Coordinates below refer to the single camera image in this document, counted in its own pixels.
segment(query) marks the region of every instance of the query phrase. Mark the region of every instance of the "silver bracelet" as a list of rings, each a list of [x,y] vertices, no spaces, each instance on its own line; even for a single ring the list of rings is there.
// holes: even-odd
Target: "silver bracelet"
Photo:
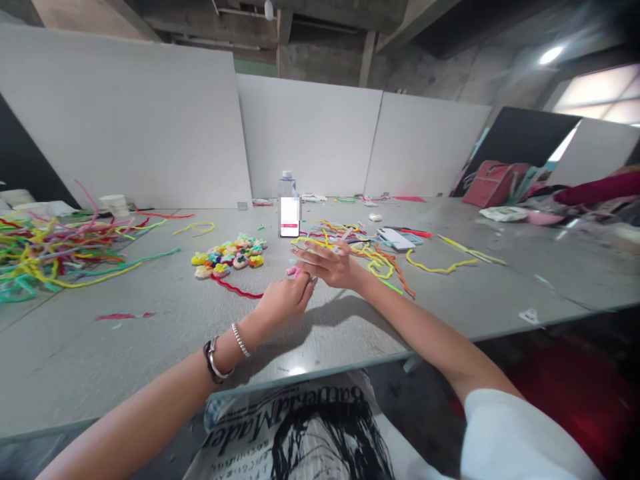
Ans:
[[[218,337],[220,335],[216,335],[213,340],[211,340],[211,346],[209,348],[209,351],[207,352],[207,358],[209,359],[209,364],[213,370],[213,372],[216,374],[216,376],[222,380],[225,380],[226,378],[228,378],[228,376],[230,376],[230,374],[233,373],[233,371],[235,370],[235,368],[231,369],[231,371],[226,374],[223,375],[222,373],[220,373],[218,371],[218,369],[215,367],[215,363],[213,362],[213,352],[215,352],[215,341],[218,340]]]
[[[251,354],[245,348],[245,344],[242,343],[242,338],[240,338],[240,334],[238,333],[238,327],[236,327],[235,323],[232,323],[231,324],[231,328],[233,329],[233,334],[235,335],[235,339],[238,340],[238,345],[240,345],[242,353],[245,354],[246,358],[249,358],[251,356]]]

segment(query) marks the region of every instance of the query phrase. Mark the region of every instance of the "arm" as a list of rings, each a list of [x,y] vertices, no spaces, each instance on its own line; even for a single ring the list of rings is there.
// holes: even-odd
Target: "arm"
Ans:
[[[300,275],[270,284],[256,309],[238,322],[250,352],[304,313],[315,286],[308,280],[308,275]],[[214,364],[224,375],[242,359],[229,329],[215,344]],[[171,442],[216,386],[199,349],[88,428],[38,480],[127,478]]]
[[[460,401],[480,388],[495,389],[522,398],[505,374],[466,337],[433,314],[394,292],[362,268],[350,256],[351,249],[339,242],[340,252],[306,242],[317,255],[292,249],[302,270],[316,275],[328,285],[356,291],[380,312],[402,338],[447,378]]]

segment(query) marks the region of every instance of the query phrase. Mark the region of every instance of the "pink bowl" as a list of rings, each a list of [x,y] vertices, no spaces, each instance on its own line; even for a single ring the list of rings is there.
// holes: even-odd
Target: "pink bowl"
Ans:
[[[553,225],[564,219],[565,217],[562,215],[552,215],[540,210],[527,210],[527,221],[534,225]]]

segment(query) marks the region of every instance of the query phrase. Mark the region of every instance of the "bracelet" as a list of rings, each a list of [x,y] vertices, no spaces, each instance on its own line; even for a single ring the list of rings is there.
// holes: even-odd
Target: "bracelet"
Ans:
[[[228,376],[230,376],[230,374],[233,373],[235,368],[232,369],[228,374],[223,375],[215,367],[215,363],[213,362],[213,352],[215,351],[215,341],[218,340],[219,336],[220,335],[216,335],[213,338],[213,340],[208,341],[205,344],[205,346],[203,347],[203,352],[205,354],[205,358],[207,360],[207,368],[209,369],[209,372],[211,374],[211,378],[213,379],[213,382],[218,384],[218,385],[221,385],[222,383],[224,383],[225,379],[228,378]]]
[[[238,340],[238,345],[240,345],[242,353],[245,354],[246,358],[249,358],[251,356],[251,354],[245,348],[245,344],[242,343],[242,338],[240,338],[240,334],[238,333],[238,327],[236,327],[235,323],[232,323],[231,324],[231,328],[233,329],[233,334],[235,335],[235,339]]]

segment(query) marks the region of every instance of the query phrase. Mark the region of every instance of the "forearm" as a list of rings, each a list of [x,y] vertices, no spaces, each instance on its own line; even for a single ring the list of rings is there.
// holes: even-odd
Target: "forearm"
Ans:
[[[357,292],[394,326],[418,355],[442,372],[462,402],[478,388],[521,397],[500,368],[466,337],[368,272],[359,282]]]
[[[238,328],[245,346],[253,350],[261,342],[261,332],[246,328],[247,318]],[[222,374],[243,358],[232,330],[218,338],[214,362]],[[38,478],[128,477],[171,442],[216,386],[202,350],[194,352],[88,428]]]

